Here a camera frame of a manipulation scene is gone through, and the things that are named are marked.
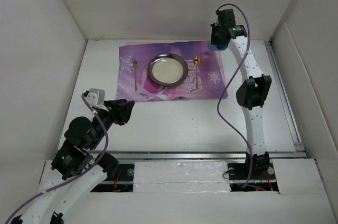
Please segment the blue plastic cup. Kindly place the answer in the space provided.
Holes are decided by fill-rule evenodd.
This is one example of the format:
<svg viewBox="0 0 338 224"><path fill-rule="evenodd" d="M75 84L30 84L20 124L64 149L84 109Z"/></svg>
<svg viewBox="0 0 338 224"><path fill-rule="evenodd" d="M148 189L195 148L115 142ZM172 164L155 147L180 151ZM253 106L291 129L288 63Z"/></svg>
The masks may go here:
<svg viewBox="0 0 338 224"><path fill-rule="evenodd" d="M213 45L211 43L208 43L207 47L211 51L224 51L228 48L226 44L225 45Z"/></svg>

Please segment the gold spoon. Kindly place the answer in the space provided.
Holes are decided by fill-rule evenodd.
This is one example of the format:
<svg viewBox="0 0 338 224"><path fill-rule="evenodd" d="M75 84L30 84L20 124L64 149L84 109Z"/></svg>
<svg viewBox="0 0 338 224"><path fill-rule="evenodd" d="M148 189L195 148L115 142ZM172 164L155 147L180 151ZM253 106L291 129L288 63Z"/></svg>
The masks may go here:
<svg viewBox="0 0 338 224"><path fill-rule="evenodd" d="M195 56L194 59L193 59L193 62L194 62L194 65L195 65L195 72L196 72L196 81L195 81L195 87L196 89L199 88L199 76L198 76L198 73L199 73L199 64L201 62L201 59L199 56Z"/></svg>

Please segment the purple Elsa cloth placemat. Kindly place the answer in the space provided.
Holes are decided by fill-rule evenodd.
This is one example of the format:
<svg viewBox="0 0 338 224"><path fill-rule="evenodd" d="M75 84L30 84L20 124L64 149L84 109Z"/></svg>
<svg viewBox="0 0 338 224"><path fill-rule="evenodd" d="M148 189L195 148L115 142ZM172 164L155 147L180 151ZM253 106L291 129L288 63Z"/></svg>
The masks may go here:
<svg viewBox="0 0 338 224"><path fill-rule="evenodd" d="M119 72L117 99L137 102L178 99L218 99L227 97L223 90L226 86L220 51L211 51L207 41L174 43L127 43L119 47ZM154 83L148 76L149 62L161 54L177 54L188 66L186 79L179 85L165 87ZM199 88L196 89L196 72L193 59L199 56ZM133 59L137 59L137 86L134 90Z"/></svg>

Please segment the gold fork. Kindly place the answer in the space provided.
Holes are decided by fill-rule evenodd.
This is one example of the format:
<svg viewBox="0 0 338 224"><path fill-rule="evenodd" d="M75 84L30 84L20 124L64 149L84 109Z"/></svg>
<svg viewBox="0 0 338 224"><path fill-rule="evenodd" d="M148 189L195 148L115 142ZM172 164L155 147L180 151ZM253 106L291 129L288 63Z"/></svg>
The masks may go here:
<svg viewBox="0 0 338 224"><path fill-rule="evenodd" d="M137 91L138 90L138 86L137 86L137 67L138 67L138 64L137 64L137 59L133 59L132 60L133 62L133 68L134 68L134 90Z"/></svg>

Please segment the steel plate with cream centre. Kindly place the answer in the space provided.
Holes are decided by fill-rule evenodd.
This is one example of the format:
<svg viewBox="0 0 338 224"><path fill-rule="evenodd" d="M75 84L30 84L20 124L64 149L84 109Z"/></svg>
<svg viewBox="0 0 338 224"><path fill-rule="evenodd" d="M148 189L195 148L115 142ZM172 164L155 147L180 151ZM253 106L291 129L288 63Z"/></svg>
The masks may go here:
<svg viewBox="0 0 338 224"><path fill-rule="evenodd" d="M185 60L177 54L161 54L149 62L147 73L154 83L173 87L186 79L188 66Z"/></svg>

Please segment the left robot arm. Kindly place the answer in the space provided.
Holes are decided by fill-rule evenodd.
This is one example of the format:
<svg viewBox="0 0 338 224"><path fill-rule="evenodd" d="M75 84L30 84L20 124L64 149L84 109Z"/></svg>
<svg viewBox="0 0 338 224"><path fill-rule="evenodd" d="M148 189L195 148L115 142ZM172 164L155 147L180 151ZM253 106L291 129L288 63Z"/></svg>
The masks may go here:
<svg viewBox="0 0 338 224"><path fill-rule="evenodd" d="M6 223L65 223L92 189L116 177L119 162L107 152L108 129L126 124L135 103L93 97L92 92L81 96L93 119L77 117L70 123L42 191L19 206Z"/></svg>

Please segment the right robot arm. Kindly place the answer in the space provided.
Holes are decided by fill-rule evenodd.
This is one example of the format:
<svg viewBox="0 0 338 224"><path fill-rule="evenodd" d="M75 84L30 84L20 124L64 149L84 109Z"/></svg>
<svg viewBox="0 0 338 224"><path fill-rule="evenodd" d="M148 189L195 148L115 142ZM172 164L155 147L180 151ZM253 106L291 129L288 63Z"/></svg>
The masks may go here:
<svg viewBox="0 0 338 224"><path fill-rule="evenodd" d="M236 92L236 100L242 108L246 123L246 161L240 168L246 176L255 179L270 165L264 140L262 123L263 106L272 83L257 65L250 48L249 27L236 24L232 9L216 10L217 21L211 25L211 45L217 50L230 49L238 64L237 72L242 84Z"/></svg>

